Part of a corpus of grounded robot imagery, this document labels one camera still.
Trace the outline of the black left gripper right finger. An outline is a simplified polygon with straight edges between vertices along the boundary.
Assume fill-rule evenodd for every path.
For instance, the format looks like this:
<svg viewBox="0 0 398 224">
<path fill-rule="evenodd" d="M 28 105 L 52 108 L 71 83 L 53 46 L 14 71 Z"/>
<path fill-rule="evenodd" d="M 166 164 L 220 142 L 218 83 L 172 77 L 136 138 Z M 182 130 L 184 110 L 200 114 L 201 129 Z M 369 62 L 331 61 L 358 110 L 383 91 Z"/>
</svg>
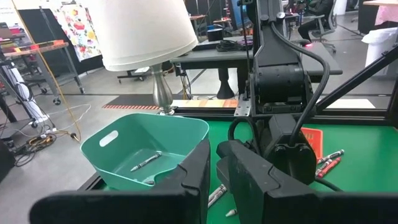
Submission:
<svg viewBox="0 0 398 224">
<path fill-rule="evenodd" d="M 236 141 L 229 186 L 241 224 L 398 224 L 398 194 L 320 192 Z"/>
</svg>

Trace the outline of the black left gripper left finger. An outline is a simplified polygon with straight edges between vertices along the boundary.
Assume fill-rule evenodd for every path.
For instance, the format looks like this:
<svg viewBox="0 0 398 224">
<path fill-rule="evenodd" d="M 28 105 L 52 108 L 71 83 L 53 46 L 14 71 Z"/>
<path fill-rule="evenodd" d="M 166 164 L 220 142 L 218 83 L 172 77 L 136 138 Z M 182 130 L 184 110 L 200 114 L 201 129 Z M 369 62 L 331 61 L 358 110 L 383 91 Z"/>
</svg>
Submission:
<svg viewBox="0 0 398 224">
<path fill-rule="evenodd" d="M 52 194 L 34 203 L 30 224 L 206 224 L 210 161 L 204 139 L 149 190 Z"/>
</svg>

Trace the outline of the green table mat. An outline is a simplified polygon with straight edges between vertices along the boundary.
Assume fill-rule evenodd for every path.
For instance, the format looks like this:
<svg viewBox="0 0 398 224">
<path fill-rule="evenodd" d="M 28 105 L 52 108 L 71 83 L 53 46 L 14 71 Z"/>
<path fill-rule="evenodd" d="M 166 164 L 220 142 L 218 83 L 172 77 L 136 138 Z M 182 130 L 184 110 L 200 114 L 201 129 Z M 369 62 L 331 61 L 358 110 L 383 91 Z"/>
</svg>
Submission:
<svg viewBox="0 0 398 224">
<path fill-rule="evenodd" d="M 217 145 L 227 140 L 231 121 L 207 121 L 211 142 L 211 185 L 219 160 Z M 324 179 L 346 192 L 398 192 L 398 130 L 390 126 L 306 124 L 323 131 L 323 155 L 344 150 L 341 162 Z M 225 217 L 235 208 L 233 196 L 225 193 L 208 211 L 207 224 L 239 224 L 239 216 Z"/>
</svg>

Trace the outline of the teal plastic bin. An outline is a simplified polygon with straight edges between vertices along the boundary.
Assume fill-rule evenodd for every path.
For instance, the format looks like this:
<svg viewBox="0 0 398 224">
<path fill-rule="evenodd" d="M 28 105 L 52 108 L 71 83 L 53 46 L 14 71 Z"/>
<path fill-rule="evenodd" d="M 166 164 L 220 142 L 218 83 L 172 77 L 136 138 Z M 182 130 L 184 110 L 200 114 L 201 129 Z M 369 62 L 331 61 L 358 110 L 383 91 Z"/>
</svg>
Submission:
<svg viewBox="0 0 398 224">
<path fill-rule="evenodd" d="M 105 184 L 114 190 L 149 190 L 169 175 L 208 137 L 201 119 L 133 113 L 120 117 L 88 137 L 80 149 Z M 131 172 L 134 156 L 162 156 Z M 155 180 L 147 185 L 145 180 Z"/>
</svg>

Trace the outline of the white paper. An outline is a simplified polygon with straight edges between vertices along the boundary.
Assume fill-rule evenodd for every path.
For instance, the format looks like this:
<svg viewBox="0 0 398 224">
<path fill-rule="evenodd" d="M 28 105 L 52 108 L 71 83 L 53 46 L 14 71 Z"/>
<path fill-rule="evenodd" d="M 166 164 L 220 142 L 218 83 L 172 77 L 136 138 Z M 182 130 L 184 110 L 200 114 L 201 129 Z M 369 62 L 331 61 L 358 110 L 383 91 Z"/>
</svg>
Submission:
<svg viewBox="0 0 398 224">
<path fill-rule="evenodd" d="M 339 99 L 327 106 L 328 109 L 375 109 L 368 99 Z"/>
</svg>

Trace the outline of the black pole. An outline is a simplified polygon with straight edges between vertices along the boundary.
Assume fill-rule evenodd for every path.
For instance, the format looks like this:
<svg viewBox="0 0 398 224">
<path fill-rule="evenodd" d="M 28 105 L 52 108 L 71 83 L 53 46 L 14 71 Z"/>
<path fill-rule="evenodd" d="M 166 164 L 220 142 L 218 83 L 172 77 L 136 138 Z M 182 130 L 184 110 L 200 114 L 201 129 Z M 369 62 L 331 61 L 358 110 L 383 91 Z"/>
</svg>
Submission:
<svg viewBox="0 0 398 224">
<path fill-rule="evenodd" d="M 394 44 L 393 48 L 390 51 L 385 51 L 384 53 L 382 53 L 381 57 L 373 61 L 373 63 L 371 63 L 370 65 L 366 66 L 356 75 L 340 85 L 337 89 L 333 90 L 326 97 L 322 98 L 317 103 L 317 112 L 320 113 L 336 100 L 340 99 L 342 96 L 356 88 L 358 85 L 362 84 L 368 78 L 370 78 L 397 59 L 398 44 Z"/>
</svg>

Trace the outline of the black floor mat striped edge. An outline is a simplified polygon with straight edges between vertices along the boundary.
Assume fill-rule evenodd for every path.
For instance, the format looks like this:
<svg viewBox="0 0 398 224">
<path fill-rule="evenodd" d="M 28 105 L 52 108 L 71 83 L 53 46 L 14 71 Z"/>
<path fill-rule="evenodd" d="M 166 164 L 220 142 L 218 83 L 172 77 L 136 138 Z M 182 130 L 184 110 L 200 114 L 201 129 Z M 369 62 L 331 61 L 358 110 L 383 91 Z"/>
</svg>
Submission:
<svg viewBox="0 0 398 224">
<path fill-rule="evenodd" d="M 105 109 L 158 110 L 152 94 L 120 95 L 102 106 Z"/>
</svg>

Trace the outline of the grey desk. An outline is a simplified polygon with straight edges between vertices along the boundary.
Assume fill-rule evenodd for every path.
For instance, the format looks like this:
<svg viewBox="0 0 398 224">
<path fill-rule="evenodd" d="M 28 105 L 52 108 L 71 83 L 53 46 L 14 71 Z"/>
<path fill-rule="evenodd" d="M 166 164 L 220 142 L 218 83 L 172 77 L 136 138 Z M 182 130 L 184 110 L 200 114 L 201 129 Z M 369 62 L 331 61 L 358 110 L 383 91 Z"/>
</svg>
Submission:
<svg viewBox="0 0 398 224">
<path fill-rule="evenodd" d="M 342 69 L 337 64 L 336 60 L 331 56 L 329 51 L 321 43 L 313 42 L 304 46 L 304 49 L 314 54 L 319 55 L 323 60 L 330 65 L 330 75 L 343 74 Z M 323 73 L 323 68 L 313 58 L 302 55 L 302 66 L 304 70 L 310 75 L 313 83 L 319 82 Z M 195 69 L 218 69 L 218 78 L 220 80 L 220 88 L 216 97 L 218 99 L 228 99 L 234 96 L 228 80 L 228 68 L 243 68 L 246 67 L 246 53 L 245 51 L 232 51 L 232 52 L 218 52 L 216 49 L 191 51 L 185 55 L 173 58 L 171 63 L 180 67 L 183 70 Z M 239 90 L 244 90 L 245 79 L 242 74 L 238 75 L 238 84 L 243 84 L 243 87 L 238 87 Z"/>
</svg>

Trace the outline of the black office chair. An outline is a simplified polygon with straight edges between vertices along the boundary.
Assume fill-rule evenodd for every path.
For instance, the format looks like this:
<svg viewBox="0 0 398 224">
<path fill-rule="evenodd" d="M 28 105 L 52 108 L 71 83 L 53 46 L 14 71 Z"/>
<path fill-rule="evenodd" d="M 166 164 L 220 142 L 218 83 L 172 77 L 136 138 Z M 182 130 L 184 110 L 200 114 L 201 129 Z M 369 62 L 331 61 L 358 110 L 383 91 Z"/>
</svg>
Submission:
<svg viewBox="0 0 398 224">
<path fill-rule="evenodd" d="M 310 18 L 317 23 L 317 28 L 312 30 L 312 35 L 316 37 L 318 42 L 323 44 L 324 47 L 331 49 L 333 54 L 336 54 L 335 45 L 328 43 L 323 36 L 334 33 L 337 28 L 336 14 L 334 14 L 335 4 L 336 0 L 333 0 L 333 5 L 328 17 L 325 17 L 325 15 L 310 16 Z"/>
</svg>

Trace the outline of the person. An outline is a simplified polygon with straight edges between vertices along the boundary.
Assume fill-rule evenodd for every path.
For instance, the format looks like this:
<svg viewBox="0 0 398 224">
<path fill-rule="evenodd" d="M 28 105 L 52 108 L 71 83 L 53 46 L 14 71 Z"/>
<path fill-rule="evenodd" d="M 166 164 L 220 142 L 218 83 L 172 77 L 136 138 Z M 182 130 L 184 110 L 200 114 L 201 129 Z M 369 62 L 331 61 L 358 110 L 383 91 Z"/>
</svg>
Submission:
<svg viewBox="0 0 398 224">
<path fill-rule="evenodd" d="M 321 16 L 323 26 L 328 26 L 328 17 L 333 9 L 334 0 L 313 0 L 309 7 L 308 12 L 312 16 Z M 299 28 L 298 32 L 302 39 L 306 39 L 312 42 L 309 32 L 319 29 L 318 19 L 311 19 L 310 21 L 303 23 Z"/>
</svg>

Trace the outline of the white cylinder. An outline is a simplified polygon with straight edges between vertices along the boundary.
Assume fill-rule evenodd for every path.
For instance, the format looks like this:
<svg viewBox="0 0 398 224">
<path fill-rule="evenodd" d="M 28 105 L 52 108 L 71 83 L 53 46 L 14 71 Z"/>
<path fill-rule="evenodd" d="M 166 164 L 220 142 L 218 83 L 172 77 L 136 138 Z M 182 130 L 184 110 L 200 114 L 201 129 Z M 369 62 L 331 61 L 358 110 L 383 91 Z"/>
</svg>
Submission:
<svg viewBox="0 0 398 224">
<path fill-rule="evenodd" d="M 398 43 L 398 27 L 372 30 L 362 40 L 368 45 L 365 66 L 367 67 L 382 53 L 389 51 Z M 372 76 L 375 79 L 393 79 L 398 77 L 398 59 Z"/>
</svg>

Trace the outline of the pink cloth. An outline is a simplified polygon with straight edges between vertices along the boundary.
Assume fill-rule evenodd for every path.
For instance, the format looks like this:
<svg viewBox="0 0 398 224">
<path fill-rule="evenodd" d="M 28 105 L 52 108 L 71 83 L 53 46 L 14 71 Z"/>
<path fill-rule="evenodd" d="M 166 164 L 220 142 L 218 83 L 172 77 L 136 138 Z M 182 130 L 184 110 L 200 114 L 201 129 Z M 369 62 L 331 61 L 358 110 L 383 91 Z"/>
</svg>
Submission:
<svg viewBox="0 0 398 224">
<path fill-rule="evenodd" d="M 398 6 L 379 6 L 374 25 L 381 26 L 383 24 L 398 26 Z"/>
</svg>

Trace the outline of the table lamp white shade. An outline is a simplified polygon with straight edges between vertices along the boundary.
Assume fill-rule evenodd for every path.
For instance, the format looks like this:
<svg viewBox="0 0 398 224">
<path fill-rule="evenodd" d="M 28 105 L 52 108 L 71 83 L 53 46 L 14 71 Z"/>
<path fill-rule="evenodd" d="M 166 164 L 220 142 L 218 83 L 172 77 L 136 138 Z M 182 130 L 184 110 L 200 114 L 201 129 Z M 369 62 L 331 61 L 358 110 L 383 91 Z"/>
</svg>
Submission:
<svg viewBox="0 0 398 224">
<path fill-rule="evenodd" d="M 198 39 L 184 0 L 86 0 L 103 57 L 111 72 L 150 68 L 153 100 L 172 115 L 173 98 L 162 64 L 191 51 Z"/>
</svg>

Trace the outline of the wooden top workbench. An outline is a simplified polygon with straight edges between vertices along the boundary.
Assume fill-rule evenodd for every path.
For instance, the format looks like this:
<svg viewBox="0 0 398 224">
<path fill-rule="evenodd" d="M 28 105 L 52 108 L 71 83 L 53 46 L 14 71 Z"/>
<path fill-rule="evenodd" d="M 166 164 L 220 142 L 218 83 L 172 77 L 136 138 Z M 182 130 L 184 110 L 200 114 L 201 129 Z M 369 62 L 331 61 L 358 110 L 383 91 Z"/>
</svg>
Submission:
<svg viewBox="0 0 398 224">
<path fill-rule="evenodd" d="M 26 45 L 23 47 L 14 47 L 12 49 L 12 52 L 6 52 L 4 53 L 4 56 L 6 59 L 15 59 L 15 58 L 21 58 L 24 63 L 27 65 L 29 70 L 32 72 L 32 69 L 29 66 L 29 63 L 25 59 L 27 56 L 34 55 L 35 56 L 35 62 L 37 63 L 38 67 L 40 68 L 40 72 L 38 73 L 37 78 L 32 78 L 28 79 L 28 82 L 33 82 L 33 83 L 40 83 L 40 82 L 46 82 L 47 85 L 49 86 L 51 92 L 54 95 L 53 103 L 55 105 L 60 105 L 60 94 L 59 90 L 57 88 L 58 81 L 57 78 L 55 77 L 54 74 L 52 74 L 52 71 L 50 69 L 50 66 L 47 65 L 47 60 L 42 56 L 43 53 L 45 52 L 51 52 L 54 50 L 60 50 L 61 55 L 64 59 L 64 62 L 66 63 L 68 69 L 69 69 L 69 79 L 74 79 L 76 84 L 79 87 L 80 93 L 85 94 L 85 90 L 83 88 L 83 85 L 81 84 L 81 80 L 78 76 L 78 72 L 73 64 L 71 55 L 68 51 L 68 46 L 69 44 L 66 42 L 63 42 L 63 40 L 53 40 L 50 42 L 43 42 L 39 44 L 32 44 L 32 45 Z"/>
</svg>

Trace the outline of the silver mounting bracket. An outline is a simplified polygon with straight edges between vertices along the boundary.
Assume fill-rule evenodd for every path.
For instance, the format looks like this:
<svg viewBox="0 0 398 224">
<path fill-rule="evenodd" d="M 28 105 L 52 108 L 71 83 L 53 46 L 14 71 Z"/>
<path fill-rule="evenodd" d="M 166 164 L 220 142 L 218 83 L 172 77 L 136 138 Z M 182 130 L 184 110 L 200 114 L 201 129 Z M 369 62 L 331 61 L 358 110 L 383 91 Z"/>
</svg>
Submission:
<svg viewBox="0 0 398 224">
<path fill-rule="evenodd" d="M 249 116 L 251 114 L 251 99 L 245 94 L 240 94 L 234 116 Z"/>
</svg>

